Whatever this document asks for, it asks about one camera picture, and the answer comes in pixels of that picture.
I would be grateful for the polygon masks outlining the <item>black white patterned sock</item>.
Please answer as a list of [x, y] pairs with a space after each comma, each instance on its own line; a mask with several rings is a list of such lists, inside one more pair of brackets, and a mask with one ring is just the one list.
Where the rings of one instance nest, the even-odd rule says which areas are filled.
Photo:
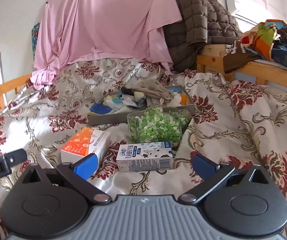
[[133, 90], [131, 88], [126, 88], [126, 87], [122, 87], [121, 92], [122, 94], [130, 95], [130, 96], [135, 96], [135, 93], [138, 93], [138, 91]]

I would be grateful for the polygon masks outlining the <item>orange white tissue box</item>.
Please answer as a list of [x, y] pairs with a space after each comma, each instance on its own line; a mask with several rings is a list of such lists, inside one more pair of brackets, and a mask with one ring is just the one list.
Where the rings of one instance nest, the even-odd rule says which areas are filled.
[[108, 151], [109, 145], [110, 132], [84, 127], [61, 148], [62, 163], [69, 162], [74, 164], [80, 159], [94, 153], [98, 158], [99, 168]]

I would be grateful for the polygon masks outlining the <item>floral satin bedspread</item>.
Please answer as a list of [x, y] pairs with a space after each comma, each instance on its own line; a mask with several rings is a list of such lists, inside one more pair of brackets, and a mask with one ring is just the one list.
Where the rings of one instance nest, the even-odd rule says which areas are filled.
[[[191, 165], [200, 153], [236, 168], [262, 164], [287, 199], [287, 92], [245, 81], [227, 82], [220, 74], [195, 70], [165, 76], [157, 64], [108, 59], [67, 66], [54, 85], [38, 91], [27, 86], [0, 113], [0, 155], [20, 148], [27, 152], [27, 160], [0, 179], [0, 206], [28, 165], [52, 168], [61, 162], [61, 148], [88, 124], [93, 103], [144, 79], [181, 85], [194, 103], [195, 113], [176, 153], [175, 168], [120, 172], [117, 151], [130, 142], [129, 129], [126, 124], [106, 125], [110, 146], [90, 178], [92, 184], [111, 196], [179, 196], [201, 182]], [[5, 237], [0, 219], [0, 239]]]

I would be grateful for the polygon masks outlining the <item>blue white milk carton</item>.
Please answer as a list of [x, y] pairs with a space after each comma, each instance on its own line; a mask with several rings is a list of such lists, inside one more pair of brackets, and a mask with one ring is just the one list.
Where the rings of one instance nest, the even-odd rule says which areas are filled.
[[120, 172], [171, 170], [174, 153], [169, 141], [121, 145], [116, 157]]

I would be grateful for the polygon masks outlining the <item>grey tray with parrot picture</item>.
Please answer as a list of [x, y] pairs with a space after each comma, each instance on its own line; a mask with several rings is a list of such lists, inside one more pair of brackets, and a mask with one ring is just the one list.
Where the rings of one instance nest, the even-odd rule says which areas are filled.
[[154, 106], [185, 109], [194, 114], [193, 101], [184, 87], [166, 86], [165, 89], [174, 95], [169, 103], [152, 99], [141, 92], [131, 92], [125, 88], [119, 92], [106, 94], [99, 102], [90, 107], [88, 113], [89, 125], [97, 126], [127, 122], [130, 113], [143, 111]]

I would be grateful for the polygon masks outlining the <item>bag of green pieces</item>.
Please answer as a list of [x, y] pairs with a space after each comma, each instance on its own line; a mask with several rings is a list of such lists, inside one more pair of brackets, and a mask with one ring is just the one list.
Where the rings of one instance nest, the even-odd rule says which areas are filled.
[[130, 137], [135, 143], [168, 141], [172, 148], [179, 146], [192, 119], [186, 109], [149, 107], [127, 116]]

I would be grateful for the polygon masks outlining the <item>orange block in tray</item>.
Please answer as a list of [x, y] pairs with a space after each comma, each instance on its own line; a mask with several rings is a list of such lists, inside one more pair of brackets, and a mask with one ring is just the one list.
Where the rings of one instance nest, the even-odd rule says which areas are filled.
[[181, 98], [180, 105], [181, 106], [186, 106], [188, 104], [188, 97], [187, 97], [187, 95], [186, 94], [182, 94], [182, 93], [180, 93], [179, 95], [180, 95], [180, 98]]

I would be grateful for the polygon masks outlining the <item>white teal crumpled cloth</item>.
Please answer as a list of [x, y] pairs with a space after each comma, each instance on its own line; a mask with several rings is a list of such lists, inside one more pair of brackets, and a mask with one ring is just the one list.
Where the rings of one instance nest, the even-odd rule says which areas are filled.
[[135, 93], [135, 96], [119, 92], [118, 94], [105, 96], [102, 104], [111, 109], [110, 113], [134, 112], [146, 109], [147, 99], [142, 92]]

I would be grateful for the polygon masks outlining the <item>dark brown printed cloth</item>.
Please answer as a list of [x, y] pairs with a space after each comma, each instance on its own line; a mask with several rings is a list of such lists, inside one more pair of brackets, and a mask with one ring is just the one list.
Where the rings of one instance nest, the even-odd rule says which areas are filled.
[[239, 40], [235, 40], [229, 51], [223, 57], [223, 70], [230, 74], [235, 69], [244, 67], [247, 63], [261, 59], [261, 56], [245, 48]]

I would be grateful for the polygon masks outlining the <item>colourful patchwork blanket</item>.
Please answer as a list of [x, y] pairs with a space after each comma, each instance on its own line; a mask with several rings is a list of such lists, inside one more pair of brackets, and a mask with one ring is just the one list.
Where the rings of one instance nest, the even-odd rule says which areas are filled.
[[259, 53], [268, 61], [273, 61], [271, 52], [277, 40], [287, 44], [287, 24], [283, 20], [266, 20], [240, 37], [244, 47]]

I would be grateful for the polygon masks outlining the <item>colourful poster behind sheet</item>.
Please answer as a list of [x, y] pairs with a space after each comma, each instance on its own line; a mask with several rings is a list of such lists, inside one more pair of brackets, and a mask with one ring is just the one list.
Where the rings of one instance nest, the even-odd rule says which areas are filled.
[[39, 28], [40, 28], [40, 22], [34, 25], [31, 31], [32, 35], [32, 53], [35, 55], [36, 47], [37, 47], [37, 40], [38, 40], [38, 34], [39, 34]]

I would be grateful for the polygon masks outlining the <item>brown quilted jacket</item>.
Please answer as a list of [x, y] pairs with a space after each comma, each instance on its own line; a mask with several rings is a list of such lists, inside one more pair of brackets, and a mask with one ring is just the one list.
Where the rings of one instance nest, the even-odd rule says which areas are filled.
[[229, 44], [241, 36], [236, 19], [218, 0], [176, 0], [182, 20], [165, 25], [165, 41], [173, 69], [191, 68], [206, 44]]

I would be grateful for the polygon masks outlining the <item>pink hanging sheet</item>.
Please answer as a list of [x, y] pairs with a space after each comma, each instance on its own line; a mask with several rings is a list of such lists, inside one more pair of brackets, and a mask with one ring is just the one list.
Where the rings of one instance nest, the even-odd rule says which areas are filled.
[[176, 0], [47, 0], [31, 82], [54, 83], [68, 65], [107, 58], [173, 65], [163, 28], [179, 22]]

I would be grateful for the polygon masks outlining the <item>white wall air conditioner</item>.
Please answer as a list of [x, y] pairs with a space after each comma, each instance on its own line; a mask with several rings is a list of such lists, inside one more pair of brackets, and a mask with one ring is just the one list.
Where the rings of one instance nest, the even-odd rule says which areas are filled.
[[256, 25], [258, 23], [256, 15], [247, 0], [226, 0], [226, 7], [228, 12], [242, 24]]

